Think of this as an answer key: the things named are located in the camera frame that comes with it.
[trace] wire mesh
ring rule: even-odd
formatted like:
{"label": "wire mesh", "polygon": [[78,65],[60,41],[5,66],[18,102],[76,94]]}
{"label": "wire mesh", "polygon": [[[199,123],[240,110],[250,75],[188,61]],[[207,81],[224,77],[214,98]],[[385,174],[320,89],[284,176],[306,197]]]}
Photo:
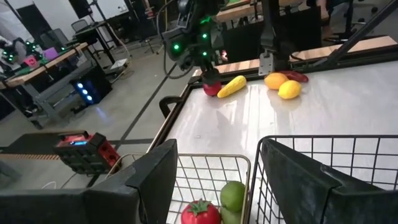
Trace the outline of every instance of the wire mesh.
{"label": "wire mesh", "polygon": [[249,159],[243,156],[178,155],[177,177],[167,223],[181,223],[181,213],[192,201],[203,199],[220,207],[221,189],[232,180],[245,184],[247,194],[243,208],[246,208],[250,167]]}
{"label": "wire mesh", "polygon": [[[269,136],[264,139],[267,138],[382,189],[398,190],[398,136]],[[285,223],[262,163],[262,140],[254,164],[248,223]]]}

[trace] lemon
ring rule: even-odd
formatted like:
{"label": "lemon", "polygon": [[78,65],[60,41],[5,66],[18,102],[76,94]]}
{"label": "lemon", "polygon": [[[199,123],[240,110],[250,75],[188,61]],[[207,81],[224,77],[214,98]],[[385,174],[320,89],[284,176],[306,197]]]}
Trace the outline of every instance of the lemon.
{"label": "lemon", "polygon": [[264,82],[270,90],[278,90],[281,84],[288,80],[289,79],[286,77],[286,75],[279,72],[273,72],[264,79]]}
{"label": "lemon", "polygon": [[284,82],[279,87],[278,95],[285,100],[293,99],[296,96],[299,96],[301,92],[301,84],[294,80],[289,80]]}

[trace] concrete floor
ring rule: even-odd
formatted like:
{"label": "concrete floor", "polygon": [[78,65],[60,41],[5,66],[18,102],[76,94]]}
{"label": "concrete floor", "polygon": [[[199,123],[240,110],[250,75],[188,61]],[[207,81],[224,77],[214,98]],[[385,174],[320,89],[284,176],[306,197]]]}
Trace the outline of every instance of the concrete floor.
{"label": "concrete floor", "polygon": [[[368,21],[370,7],[358,9],[354,17],[356,21],[360,15]],[[389,34],[395,40],[398,40],[398,31],[389,29],[388,24],[396,21],[398,13],[395,12],[386,19],[375,32],[377,34]],[[178,80],[166,80],[159,91],[155,94],[153,100],[149,103],[145,112],[138,119],[137,123],[129,133],[132,122],[135,120],[141,109],[151,98],[155,90],[162,83],[165,76],[162,63],[163,55],[144,53],[148,48],[131,50],[133,60],[131,70],[134,73],[127,73],[113,85],[113,91],[98,105],[93,105],[85,110],[85,113],[79,117],[70,119],[66,126],[49,125],[43,132],[47,131],[69,131],[76,129],[87,130],[89,133],[99,132],[104,134],[109,140],[119,140],[124,135],[126,139],[151,139],[158,132],[164,117],[159,109],[159,100],[167,95],[179,95],[185,88],[190,75]],[[126,53],[123,50],[115,52],[115,58],[125,58]],[[172,62],[167,59],[167,66],[170,68]],[[181,71],[176,69],[172,75],[178,75]],[[25,133],[38,132],[22,114],[14,112],[7,118],[0,121],[0,146],[8,146],[19,136]],[[125,153],[144,153],[148,144],[130,144],[119,148],[120,154]],[[130,158],[124,162],[124,166],[129,164]],[[65,166],[61,161],[29,161],[29,160],[4,160],[3,162],[18,171],[22,177],[19,181],[12,181],[8,177],[0,176],[0,188],[9,189],[39,189],[46,183],[56,181],[57,187],[63,185],[72,175],[72,170]],[[75,175],[70,179],[66,188],[85,187],[91,177],[85,175]]]}

